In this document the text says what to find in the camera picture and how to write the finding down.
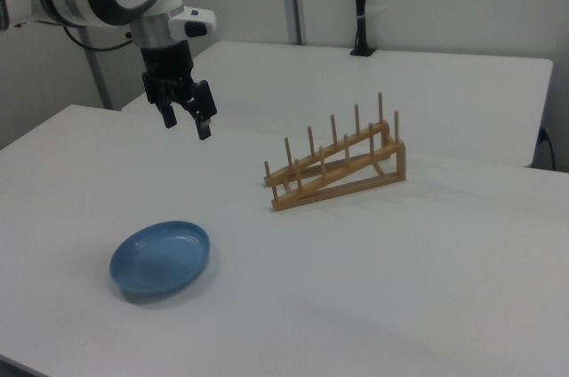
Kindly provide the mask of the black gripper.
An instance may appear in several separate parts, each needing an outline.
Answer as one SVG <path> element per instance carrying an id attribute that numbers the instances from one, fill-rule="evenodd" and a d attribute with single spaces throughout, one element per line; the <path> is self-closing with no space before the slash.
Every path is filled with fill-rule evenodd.
<path id="1" fill-rule="evenodd" d="M 210 85 L 207 81 L 194 82 L 194 67 L 187 41 L 161 48 L 141 48 L 146 71 L 142 74 L 148 101 L 155 104 L 166 128 L 177 124 L 172 101 L 184 102 L 184 109 L 193 117 L 198 138 L 211 136 L 211 119 L 217 114 Z"/>

